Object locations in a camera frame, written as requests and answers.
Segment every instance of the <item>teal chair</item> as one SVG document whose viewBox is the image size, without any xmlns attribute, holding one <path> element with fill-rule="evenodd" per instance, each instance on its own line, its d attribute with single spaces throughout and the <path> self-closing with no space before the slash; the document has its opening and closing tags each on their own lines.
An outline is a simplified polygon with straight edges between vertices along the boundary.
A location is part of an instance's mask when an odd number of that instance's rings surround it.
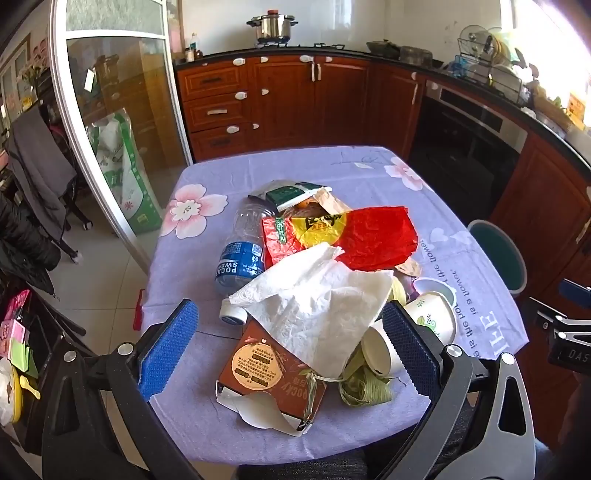
<svg viewBox="0 0 591 480">
<path fill-rule="evenodd" d="M 527 269 L 513 240 L 486 220 L 474 220 L 468 225 L 468 231 L 495 266 L 511 295 L 519 296 L 527 285 Z"/>
</svg>

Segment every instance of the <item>white paper cup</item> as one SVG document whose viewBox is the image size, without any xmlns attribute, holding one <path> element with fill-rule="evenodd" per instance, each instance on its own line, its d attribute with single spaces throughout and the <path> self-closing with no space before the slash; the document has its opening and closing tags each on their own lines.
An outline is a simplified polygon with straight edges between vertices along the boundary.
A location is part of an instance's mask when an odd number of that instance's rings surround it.
<svg viewBox="0 0 591 480">
<path fill-rule="evenodd" d="M 428 291 L 437 291 L 447 299 L 452 308 L 457 305 L 456 289 L 436 278 L 415 278 L 413 281 L 413 288 L 419 295 Z"/>
<path fill-rule="evenodd" d="M 378 320 L 369 326 L 361 339 L 361 350 L 370 369 L 379 376 L 394 378 L 404 366 L 384 332 L 382 320 Z"/>
<path fill-rule="evenodd" d="M 418 325 L 429 327 L 447 345 L 456 336 L 456 316 L 445 296 L 438 291 L 419 295 L 404 310 Z"/>
<path fill-rule="evenodd" d="M 441 293 L 426 292 L 404 309 L 415 323 L 431 328 L 444 345 L 456 336 L 456 317 Z M 379 377 L 394 378 L 404 370 L 400 357 L 384 331 L 382 320 L 369 326 L 361 339 L 361 350 L 370 369 Z"/>
</svg>

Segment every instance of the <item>kitchen countertop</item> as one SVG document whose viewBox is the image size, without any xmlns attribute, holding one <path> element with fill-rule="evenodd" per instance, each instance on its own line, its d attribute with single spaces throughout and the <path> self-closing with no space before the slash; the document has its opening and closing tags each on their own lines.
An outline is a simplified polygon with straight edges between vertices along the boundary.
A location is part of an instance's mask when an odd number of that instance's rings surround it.
<svg viewBox="0 0 591 480">
<path fill-rule="evenodd" d="M 398 60 L 386 59 L 371 53 L 355 50 L 338 50 L 336 48 L 317 48 L 317 47 L 280 47 L 280 48 L 246 48 L 244 50 L 224 51 L 205 55 L 198 60 L 175 65 L 176 71 L 181 71 L 187 68 L 208 63 L 211 61 L 222 61 L 235 59 L 237 57 L 258 57 L 270 55 L 330 55 L 348 57 L 354 59 L 365 59 L 371 61 L 378 61 L 381 63 L 394 64 L 400 68 L 413 70 L 430 77 L 431 80 L 441 80 L 447 83 L 450 87 L 456 86 L 459 90 L 471 93 L 472 95 L 482 98 L 489 106 L 496 106 L 499 108 L 499 113 L 509 115 L 513 120 L 518 121 L 523 127 L 536 133 L 541 138 L 551 144 L 564 158 L 566 158 L 571 165 L 583 176 L 583 178 L 591 184 L 591 164 L 583 158 L 573 147 L 571 147 L 565 140 L 560 138 L 550 128 L 522 112 L 519 107 L 504 99 L 502 96 L 496 94 L 492 89 L 477 85 L 476 83 L 467 80 L 451 77 L 447 73 L 439 69 L 427 69 L 400 62 Z"/>
</svg>

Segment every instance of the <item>oven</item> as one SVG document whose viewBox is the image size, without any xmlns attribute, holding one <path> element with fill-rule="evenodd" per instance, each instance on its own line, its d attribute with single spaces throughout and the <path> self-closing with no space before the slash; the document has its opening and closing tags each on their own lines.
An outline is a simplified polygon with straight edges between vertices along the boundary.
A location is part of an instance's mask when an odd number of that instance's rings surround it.
<svg viewBox="0 0 591 480">
<path fill-rule="evenodd" d="M 486 105 L 427 81 L 408 165 L 467 225 L 490 216 L 526 138 Z"/>
</svg>

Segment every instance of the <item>pot lid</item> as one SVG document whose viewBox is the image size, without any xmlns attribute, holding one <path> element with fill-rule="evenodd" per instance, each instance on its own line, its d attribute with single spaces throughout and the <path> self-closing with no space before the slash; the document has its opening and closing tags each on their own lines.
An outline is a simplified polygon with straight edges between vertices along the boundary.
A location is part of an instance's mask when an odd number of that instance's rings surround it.
<svg viewBox="0 0 591 480">
<path fill-rule="evenodd" d="M 279 18 L 284 17 L 286 20 L 293 21 L 296 18 L 293 15 L 280 15 L 279 10 L 268 10 L 266 15 L 261 15 L 260 17 L 252 17 L 253 22 L 260 22 L 266 18 Z"/>
</svg>

